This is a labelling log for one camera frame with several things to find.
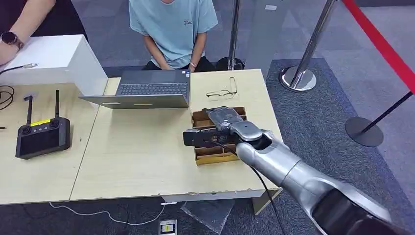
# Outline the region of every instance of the table leg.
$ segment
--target table leg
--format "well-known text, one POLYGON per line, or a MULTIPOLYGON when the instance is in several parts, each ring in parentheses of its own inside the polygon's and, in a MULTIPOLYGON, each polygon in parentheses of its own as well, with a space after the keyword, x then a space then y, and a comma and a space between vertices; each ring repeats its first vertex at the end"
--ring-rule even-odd
MULTIPOLYGON (((278 189, 278 190, 269 190, 272 199, 276 198, 278 196, 279 193, 282 192, 282 188, 278 189)), ((258 215, 259 213, 261 213, 261 211, 267 207, 267 205, 270 203, 270 199, 268 197, 267 192, 264 192, 262 194, 262 196, 260 197, 253 197, 252 198, 252 205, 254 207, 254 213, 255 215, 258 215)))

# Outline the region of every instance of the robotic arm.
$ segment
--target robotic arm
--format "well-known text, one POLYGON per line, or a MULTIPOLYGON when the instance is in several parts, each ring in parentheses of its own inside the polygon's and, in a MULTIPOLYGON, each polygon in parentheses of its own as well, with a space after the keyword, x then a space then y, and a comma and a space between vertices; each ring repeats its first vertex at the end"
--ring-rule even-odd
POLYGON ((229 130, 237 137, 239 159, 287 190, 323 235, 409 234, 375 200, 307 165, 272 132, 249 121, 232 123, 229 130))

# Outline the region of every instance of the gray laptop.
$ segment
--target gray laptop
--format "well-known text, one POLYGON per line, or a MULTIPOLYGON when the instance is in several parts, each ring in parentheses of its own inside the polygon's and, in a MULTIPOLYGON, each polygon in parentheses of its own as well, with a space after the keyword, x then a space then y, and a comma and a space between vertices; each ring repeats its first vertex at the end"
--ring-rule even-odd
POLYGON ((125 71, 115 95, 79 98, 111 109, 186 108, 190 100, 190 71, 125 71))

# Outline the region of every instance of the wristwatch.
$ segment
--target wristwatch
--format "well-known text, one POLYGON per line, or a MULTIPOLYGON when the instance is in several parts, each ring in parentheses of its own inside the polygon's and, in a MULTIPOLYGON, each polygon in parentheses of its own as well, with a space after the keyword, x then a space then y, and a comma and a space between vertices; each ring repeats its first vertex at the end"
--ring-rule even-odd
POLYGON ((16 45, 19 50, 24 47, 24 43, 20 41, 13 32, 4 32, 0 35, 1 40, 8 45, 16 45))

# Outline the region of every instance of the light blue t-shirt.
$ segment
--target light blue t-shirt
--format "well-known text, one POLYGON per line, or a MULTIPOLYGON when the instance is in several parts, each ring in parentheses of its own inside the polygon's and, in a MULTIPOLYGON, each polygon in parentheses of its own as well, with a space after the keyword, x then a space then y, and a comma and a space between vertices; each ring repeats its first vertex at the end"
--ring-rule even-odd
MULTIPOLYGON (((131 29, 153 38, 175 69, 189 64, 196 35, 218 24, 212 0, 129 0, 129 6, 131 29)), ((151 61, 159 66, 153 57, 151 61)))

